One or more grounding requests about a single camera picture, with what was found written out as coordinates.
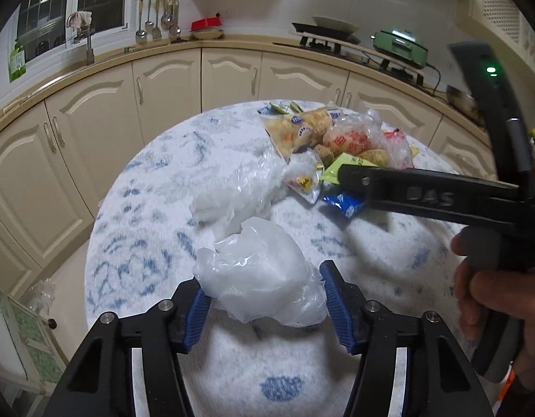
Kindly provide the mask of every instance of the red basket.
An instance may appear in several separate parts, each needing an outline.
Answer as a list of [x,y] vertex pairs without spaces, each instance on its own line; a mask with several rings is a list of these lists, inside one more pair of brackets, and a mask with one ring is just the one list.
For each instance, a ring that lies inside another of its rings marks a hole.
[[209,17],[207,19],[196,20],[192,22],[191,31],[203,30],[204,28],[213,28],[221,26],[221,19],[219,17]]

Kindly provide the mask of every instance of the dish soap bottle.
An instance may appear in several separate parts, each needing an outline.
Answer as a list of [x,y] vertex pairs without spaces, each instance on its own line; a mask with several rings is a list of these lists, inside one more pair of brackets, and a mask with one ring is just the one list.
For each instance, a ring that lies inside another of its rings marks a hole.
[[9,55],[9,81],[12,82],[26,73],[24,47],[15,39],[15,48]]

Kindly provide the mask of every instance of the tiled floor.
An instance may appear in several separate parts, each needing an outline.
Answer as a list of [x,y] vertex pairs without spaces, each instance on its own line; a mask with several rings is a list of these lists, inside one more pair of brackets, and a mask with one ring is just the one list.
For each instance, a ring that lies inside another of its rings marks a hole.
[[50,307],[50,318],[57,321],[53,334],[69,359],[88,332],[84,301],[87,252],[88,241],[51,276],[55,285],[55,300]]

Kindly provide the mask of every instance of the blue snack wrapper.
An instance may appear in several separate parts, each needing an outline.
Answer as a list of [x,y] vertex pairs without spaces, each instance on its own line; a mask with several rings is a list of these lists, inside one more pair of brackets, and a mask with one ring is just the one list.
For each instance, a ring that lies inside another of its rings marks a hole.
[[351,196],[346,193],[324,196],[324,201],[337,207],[348,219],[358,214],[366,206],[366,201],[359,196]]

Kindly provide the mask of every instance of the round table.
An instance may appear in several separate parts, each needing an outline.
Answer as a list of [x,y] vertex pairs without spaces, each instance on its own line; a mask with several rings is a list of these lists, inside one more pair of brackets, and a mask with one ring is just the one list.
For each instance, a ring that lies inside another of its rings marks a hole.
[[[196,250],[213,248],[214,236],[192,219],[191,200],[208,182],[254,160],[269,145],[257,112],[267,103],[197,115],[157,137],[126,166],[90,238],[89,327],[107,310],[119,317],[145,312],[193,277]],[[419,149],[417,168],[454,173],[437,154],[408,140]],[[271,220],[293,237],[308,261],[334,260],[344,279],[358,284],[368,299],[404,314],[437,311],[468,349],[452,296],[460,259],[449,249],[462,226],[374,210],[348,222],[323,201],[309,206],[291,193],[274,205]],[[391,416],[401,412],[403,351],[397,355]],[[329,318],[306,328],[271,319],[242,324],[213,308],[201,341],[179,358],[194,413],[208,417],[342,415],[358,368],[358,360],[339,345]],[[149,415],[136,350],[133,382],[137,413]]]

